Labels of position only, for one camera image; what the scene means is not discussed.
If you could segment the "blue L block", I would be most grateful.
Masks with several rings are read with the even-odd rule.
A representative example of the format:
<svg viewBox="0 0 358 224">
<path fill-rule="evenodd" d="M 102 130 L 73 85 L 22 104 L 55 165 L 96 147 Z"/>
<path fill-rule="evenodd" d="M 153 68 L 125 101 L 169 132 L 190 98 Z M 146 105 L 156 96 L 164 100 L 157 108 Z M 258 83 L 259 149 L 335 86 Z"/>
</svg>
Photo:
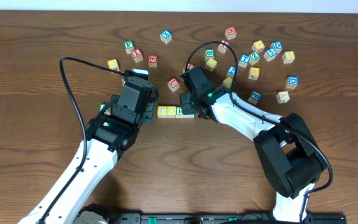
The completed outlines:
<svg viewBox="0 0 358 224">
<path fill-rule="evenodd" d="M 195 117 L 195 114 L 186 114 L 185 115 L 185 118 L 194 118 Z"/>
</svg>

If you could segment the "green R block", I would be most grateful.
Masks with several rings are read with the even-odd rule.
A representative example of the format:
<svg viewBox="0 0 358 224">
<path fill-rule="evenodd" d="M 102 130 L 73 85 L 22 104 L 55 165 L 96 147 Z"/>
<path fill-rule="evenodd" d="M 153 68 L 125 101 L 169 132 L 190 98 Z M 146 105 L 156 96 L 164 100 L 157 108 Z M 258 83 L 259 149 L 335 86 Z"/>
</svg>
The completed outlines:
<svg viewBox="0 0 358 224">
<path fill-rule="evenodd" d="M 176 118 L 185 118 L 185 115 L 183 114 L 183 110 L 180 106 L 177 106 L 175 117 Z"/>
</svg>

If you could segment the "yellow C block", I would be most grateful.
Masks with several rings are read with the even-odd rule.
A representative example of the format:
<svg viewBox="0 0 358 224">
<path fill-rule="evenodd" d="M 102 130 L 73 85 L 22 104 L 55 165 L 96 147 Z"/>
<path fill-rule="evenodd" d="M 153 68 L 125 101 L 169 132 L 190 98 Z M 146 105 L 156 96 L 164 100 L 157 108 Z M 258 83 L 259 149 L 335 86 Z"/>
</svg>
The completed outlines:
<svg viewBox="0 0 358 224">
<path fill-rule="evenodd" d="M 166 118 L 167 117 L 167 106 L 158 106 L 157 117 L 158 118 Z"/>
</svg>

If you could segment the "yellow O block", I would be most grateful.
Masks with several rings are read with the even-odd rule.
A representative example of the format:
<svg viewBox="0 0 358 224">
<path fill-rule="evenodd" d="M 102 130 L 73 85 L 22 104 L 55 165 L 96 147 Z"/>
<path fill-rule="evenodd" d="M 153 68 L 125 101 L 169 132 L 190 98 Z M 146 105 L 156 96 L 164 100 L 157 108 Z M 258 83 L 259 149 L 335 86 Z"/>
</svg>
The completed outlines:
<svg viewBox="0 0 358 224">
<path fill-rule="evenodd" d="M 167 106 L 167 118 L 176 118 L 177 107 L 176 106 Z"/>
</svg>

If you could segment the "red Q block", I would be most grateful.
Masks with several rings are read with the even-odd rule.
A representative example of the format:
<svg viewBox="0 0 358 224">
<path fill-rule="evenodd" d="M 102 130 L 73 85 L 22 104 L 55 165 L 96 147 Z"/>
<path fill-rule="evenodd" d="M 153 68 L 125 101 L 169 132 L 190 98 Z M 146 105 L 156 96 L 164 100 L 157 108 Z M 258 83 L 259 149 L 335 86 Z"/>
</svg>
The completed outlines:
<svg viewBox="0 0 358 224">
<path fill-rule="evenodd" d="M 149 55 L 148 56 L 148 66 L 150 68 L 158 67 L 158 56 L 157 55 Z"/>
</svg>

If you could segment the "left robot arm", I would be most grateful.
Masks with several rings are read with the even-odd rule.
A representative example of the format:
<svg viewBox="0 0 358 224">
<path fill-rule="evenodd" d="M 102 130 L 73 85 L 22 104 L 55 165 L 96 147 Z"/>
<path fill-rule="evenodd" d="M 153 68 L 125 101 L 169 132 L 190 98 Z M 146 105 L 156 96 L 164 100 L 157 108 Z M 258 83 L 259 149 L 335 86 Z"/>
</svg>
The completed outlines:
<svg viewBox="0 0 358 224">
<path fill-rule="evenodd" d="M 54 186 L 44 199 L 21 223 L 73 223 L 78 212 L 100 180 L 114 168 L 122 153 L 135 142 L 139 128 L 146 120 L 152 122 L 155 99 L 144 100 L 140 118 L 133 125 L 126 124 L 122 116 L 106 114 L 119 108 L 132 115 L 134 112 L 118 105 L 119 96 L 105 104 L 97 117 L 91 119 L 84 132 L 84 140 Z"/>
</svg>

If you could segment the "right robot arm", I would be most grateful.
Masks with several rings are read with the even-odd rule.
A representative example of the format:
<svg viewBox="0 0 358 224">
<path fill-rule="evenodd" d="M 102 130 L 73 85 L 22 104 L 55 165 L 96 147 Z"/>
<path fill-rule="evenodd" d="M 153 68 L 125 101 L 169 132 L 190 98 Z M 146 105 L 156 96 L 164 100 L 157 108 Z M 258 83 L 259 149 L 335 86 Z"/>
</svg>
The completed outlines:
<svg viewBox="0 0 358 224">
<path fill-rule="evenodd" d="M 252 140 L 270 185 L 276 190 L 273 217 L 303 222 L 314 185 L 323 171 L 332 171 L 303 119 L 264 112 L 228 88 L 199 88 L 180 95 L 184 114 L 226 124 Z"/>
</svg>

